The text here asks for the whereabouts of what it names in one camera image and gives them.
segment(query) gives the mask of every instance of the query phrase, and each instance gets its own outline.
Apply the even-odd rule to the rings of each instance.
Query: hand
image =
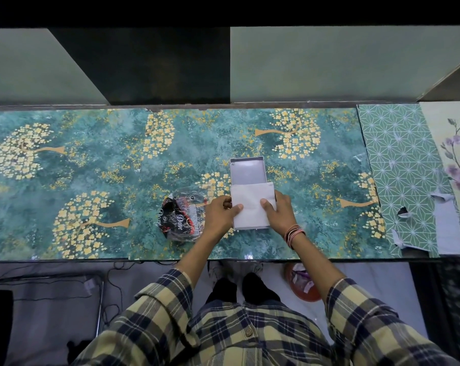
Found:
[[[292,210],[291,197],[277,190],[274,191],[274,194],[276,196],[277,211],[266,199],[261,199],[261,205],[267,214],[270,227],[284,237],[289,228],[296,224],[296,218]]]
[[[233,217],[244,208],[242,204],[232,207],[231,196],[219,196],[206,206],[203,235],[218,239],[233,226]]]

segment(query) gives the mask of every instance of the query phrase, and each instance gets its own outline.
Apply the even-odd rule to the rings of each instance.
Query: person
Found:
[[[277,210],[261,200],[271,228],[288,241],[323,299],[328,344],[311,320],[286,307],[256,272],[245,276],[245,303],[236,285],[211,263],[213,292],[192,316],[193,289],[207,259],[243,208],[230,196],[206,206],[205,226],[175,268],[136,295],[73,364],[459,364],[404,324],[387,304],[345,277],[297,226],[291,199],[275,192]]]

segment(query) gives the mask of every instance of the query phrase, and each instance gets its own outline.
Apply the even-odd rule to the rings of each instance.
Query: gold tree pattern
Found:
[[[172,117],[163,110],[148,115],[147,124],[145,125],[145,136],[147,138],[143,142],[143,152],[147,154],[149,159],[167,150],[172,144],[174,131]]]
[[[65,154],[65,147],[40,147],[49,142],[46,139],[54,131],[47,123],[26,124],[12,132],[0,145],[0,172],[7,178],[32,178],[36,171],[42,169],[35,163],[40,151],[54,151]]]
[[[296,160],[309,157],[320,144],[321,132],[309,111],[304,109],[276,109],[271,113],[275,119],[270,123],[276,129],[255,130],[255,135],[260,136],[268,133],[281,134],[279,140],[282,144],[276,145],[272,151],[279,152],[282,159]]]
[[[106,249],[100,240],[104,236],[109,237],[98,226],[128,228],[129,218],[115,223],[99,221],[103,217],[100,210],[114,202],[108,196],[105,191],[93,190],[89,196],[82,193],[65,203],[58,212],[52,232],[54,245],[57,251],[62,252],[62,258],[98,258],[99,252]]]
[[[196,184],[203,190],[206,190],[208,203],[211,203],[218,196],[230,194],[231,177],[223,172],[205,173],[201,175],[201,181],[196,182]],[[223,237],[228,238],[228,236],[233,236],[234,234],[235,230],[230,228]]]
[[[362,172],[359,173],[359,179],[354,181],[361,189],[367,189],[367,199],[370,199],[368,203],[363,203],[364,206],[370,204],[378,204],[379,198],[377,197],[376,188],[374,179],[371,177],[370,173]],[[371,236],[375,238],[385,238],[385,222],[380,214],[380,207],[372,206],[367,212],[362,212],[361,216],[369,217],[369,220],[366,222],[363,228],[370,229]]]

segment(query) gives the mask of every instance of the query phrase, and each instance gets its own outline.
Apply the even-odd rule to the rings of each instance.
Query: floor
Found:
[[[242,264],[245,263],[237,263],[235,271],[239,272]],[[132,263],[126,263],[124,268],[131,265]],[[427,335],[407,263],[349,263],[337,264],[337,266],[369,293],[396,309],[400,318],[420,334]],[[117,263],[116,267],[121,268],[122,264]],[[11,366],[65,364],[66,344],[69,340],[77,344],[83,339],[94,337],[99,288],[96,285],[90,288],[89,279],[97,274],[103,277],[112,268],[113,263],[108,262],[1,263],[0,276],[3,277],[47,273],[79,274],[76,278],[65,278],[62,282],[43,279],[38,280],[37,283],[15,283],[17,285],[15,287],[0,286],[0,288],[13,290],[15,298],[13,331],[6,364]],[[121,306],[122,293],[123,308],[127,308],[139,290],[154,282],[167,270],[169,270],[167,266],[149,262],[133,264],[129,270],[111,270],[110,281],[120,289],[106,283],[103,306],[110,304]],[[283,280],[282,264],[264,264],[262,278],[264,283],[281,297],[284,304],[315,321],[330,341],[323,303],[321,301],[308,303],[298,299]],[[204,271],[194,291],[193,312],[204,304],[211,289],[211,282],[207,272]],[[237,299],[240,302],[243,300],[240,289]],[[116,313],[116,306],[108,307],[107,319]]]

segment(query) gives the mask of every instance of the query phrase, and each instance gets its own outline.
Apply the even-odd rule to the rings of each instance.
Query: plastic bag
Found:
[[[172,192],[162,202],[157,226],[172,241],[196,241],[204,227],[204,207],[208,200],[199,187]]]

